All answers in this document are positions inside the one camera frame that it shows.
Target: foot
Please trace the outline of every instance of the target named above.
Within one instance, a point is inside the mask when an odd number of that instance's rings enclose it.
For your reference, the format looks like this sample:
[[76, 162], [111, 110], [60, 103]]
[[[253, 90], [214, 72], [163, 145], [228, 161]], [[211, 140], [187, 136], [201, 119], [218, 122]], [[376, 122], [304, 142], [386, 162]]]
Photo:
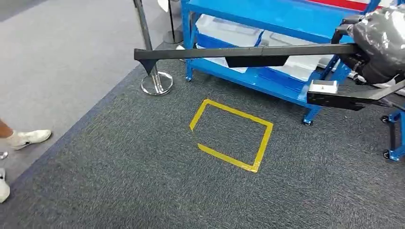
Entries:
[[9, 145], [15, 149], [20, 150], [31, 144], [41, 143], [51, 136], [50, 130], [36, 130], [32, 132], [16, 132], [7, 138]]
[[10, 187], [6, 183], [6, 170], [0, 168], [0, 203], [3, 203], [10, 195]]

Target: person's leg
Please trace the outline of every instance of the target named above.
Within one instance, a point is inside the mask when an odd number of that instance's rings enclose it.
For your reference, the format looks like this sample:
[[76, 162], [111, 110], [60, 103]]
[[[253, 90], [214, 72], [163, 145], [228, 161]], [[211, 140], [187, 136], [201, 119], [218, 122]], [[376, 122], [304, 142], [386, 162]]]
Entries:
[[7, 143], [15, 150], [22, 149], [31, 144], [41, 143], [47, 140], [51, 136], [51, 133], [50, 130], [17, 132], [0, 120], [0, 138], [6, 139]]
[[0, 138], [8, 138], [12, 134], [13, 130], [0, 119]]

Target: carpet floor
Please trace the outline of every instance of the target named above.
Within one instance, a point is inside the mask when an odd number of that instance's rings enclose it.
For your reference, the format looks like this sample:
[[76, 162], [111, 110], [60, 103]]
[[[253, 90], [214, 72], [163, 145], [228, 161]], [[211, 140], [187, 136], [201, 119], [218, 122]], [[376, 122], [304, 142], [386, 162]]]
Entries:
[[[405, 167], [382, 157], [391, 110], [305, 108], [161, 61], [174, 77], [162, 97], [139, 88], [138, 67], [12, 185], [3, 228], [401, 228]], [[343, 90], [357, 90], [351, 81]], [[201, 151], [202, 143], [247, 164], [264, 126], [204, 99], [274, 124], [259, 171]], [[405, 102], [399, 96], [393, 99]]]

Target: blue frame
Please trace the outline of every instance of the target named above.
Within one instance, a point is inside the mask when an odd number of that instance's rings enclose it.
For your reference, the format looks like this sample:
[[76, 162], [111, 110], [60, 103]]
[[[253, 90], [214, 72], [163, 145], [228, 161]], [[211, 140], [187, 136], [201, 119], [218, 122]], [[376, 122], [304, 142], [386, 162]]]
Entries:
[[[365, 11], [375, 9], [379, 2], [379, 0], [371, 0]], [[190, 24], [191, 12], [197, 13], [197, 16]], [[181, 0], [185, 49], [193, 48], [193, 43], [198, 33], [195, 22], [201, 14], [212, 15], [315, 43], [330, 43], [334, 29], [339, 26], [343, 17], [361, 13], [364, 12], [326, 6], [304, 0], [240, 0], [239, 2], [235, 0]], [[310, 18], [312, 22], [322, 21], [326, 26], [320, 27], [313, 26], [312, 23], [303, 23], [307, 18]], [[351, 42], [352, 40], [350, 37], [344, 37], [342, 41]], [[287, 86], [288, 81], [283, 83], [280, 80], [274, 82], [269, 79], [271, 77], [280, 77], [284, 73], [277, 73], [275, 71], [274, 75], [265, 79], [259, 76], [255, 68], [249, 68], [246, 73], [239, 73], [201, 58], [186, 60], [186, 80], [190, 81], [192, 79], [192, 70], [198, 69], [248, 88], [290, 101], [309, 108], [308, 113], [303, 118], [303, 122], [311, 124], [312, 120], [321, 110], [321, 107], [307, 103], [306, 92], [308, 91], [309, 84], [313, 79], [323, 79], [329, 74], [338, 59], [335, 56], [321, 74], [313, 72], [300, 92], [290, 89]], [[350, 71], [347, 66], [340, 63], [331, 80], [337, 80], [341, 83]]]
[[390, 154], [390, 159], [394, 161], [399, 161], [399, 159], [405, 155], [405, 112], [402, 110], [397, 110], [389, 114], [388, 116], [388, 121], [394, 125], [397, 122], [400, 122], [401, 125], [401, 145], [396, 148], [393, 143], [395, 141], [392, 141], [391, 148], [388, 150]]

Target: yellow tape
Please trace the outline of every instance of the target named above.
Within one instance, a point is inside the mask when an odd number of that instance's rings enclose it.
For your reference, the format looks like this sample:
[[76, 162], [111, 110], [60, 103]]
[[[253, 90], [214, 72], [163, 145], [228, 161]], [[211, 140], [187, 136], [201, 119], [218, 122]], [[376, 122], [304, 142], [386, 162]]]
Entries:
[[258, 170], [259, 170], [260, 163], [262, 162], [263, 155], [265, 153], [267, 143], [268, 143], [270, 135], [271, 135], [271, 131], [273, 130], [273, 124], [271, 122], [268, 122], [268, 121], [264, 120], [264, 119], [255, 117], [253, 115], [247, 114], [247, 113], [242, 112], [242, 111], [238, 111], [236, 109], [233, 109], [231, 107], [225, 106], [225, 105], [220, 104], [220, 103], [217, 103], [217, 102], [212, 101], [210, 99], [205, 99], [202, 102], [200, 108], [197, 110], [197, 113], [195, 113], [194, 118], [190, 122], [191, 131], [194, 130], [195, 125], [197, 124], [198, 120], [201, 118], [201, 115], [203, 114], [204, 109], [206, 108], [207, 104], [210, 104], [210, 105], [218, 107], [218, 108], [220, 108], [222, 110], [231, 112], [231, 113], [233, 113], [235, 115], [238, 115], [238, 116], [241, 116], [241, 117], [244, 117], [244, 118], [248, 118], [248, 119], [250, 119], [252, 121], [255, 121], [257, 123], [260, 123], [262, 125], [267, 126], [267, 128], [265, 130], [265, 134], [264, 134], [263, 139], [262, 139], [262, 142], [261, 142], [260, 147], [259, 147], [259, 151], [257, 152], [255, 162], [253, 163], [253, 165], [248, 165], [248, 164], [246, 164], [244, 162], [236, 160], [235, 158], [232, 158], [232, 157], [227, 156], [225, 154], [222, 154], [222, 153], [220, 153], [218, 151], [215, 151], [215, 150], [213, 150], [213, 149], [211, 149], [211, 148], [209, 148], [207, 146], [204, 146], [202, 144], [197, 143], [198, 148], [200, 150], [202, 150], [202, 151], [204, 151], [204, 152], [206, 152], [206, 153], [208, 153], [208, 154], [210, 154], [210, 155], [212, 155], [214, 157], [217, 157], [217, 158], [219, 158], [221, 160], [224, 160], [224, 161], [226, 161], [228, 163], [231, 163], [232, 165], [235, 165], [235, 166], [238, 166], [238, 167], [243, 168], [245, 170], [257, 173]]
[[217, 157], [219, 159], [222, 159], [222, 160], [224, 160], [226, 162], [229, 162], [232, 165], [236, 165], [236, 166], [241, 167], [243, 169], [246, 169], [248, 171], [252, 171], [252, 169], [253, 169], [253, 166], [248, 165], [246, 163], [243, 163], [241, 161], [238, 161], [235, 158], [232, 158], [232, 157], [230, 157], [228, 155], [225, 155], [225, 154], [222, 154], [222, 153], [220, 153], [218, 151], [215, 151], [215, 150], [213, 150], [213, 149], [211, 149], [209, 147], [206, 147], [206, 146], [204, 146], [204, 145], [202, 145], [200, 143], [197, 143], [197, 145], [200, 148], [200, 150], [202, 150], [202, 151], [204, 151], [204, 152], [206, 152], [208, 154], [211, 154], [212, 156], [215, 156], [215, 157]]
[[203, 114], [203, 111], [204, 111], [206, 106], [207, 106], [207, 102], [204, 100], [202, 102], [200, 108], [198, 108], [197, 113], [195, 113], [194, 118], [190, 122], [191, 131], [194, 130], [195, 125], [197, 124], [198, 120], [201, 118], [201, 115]]

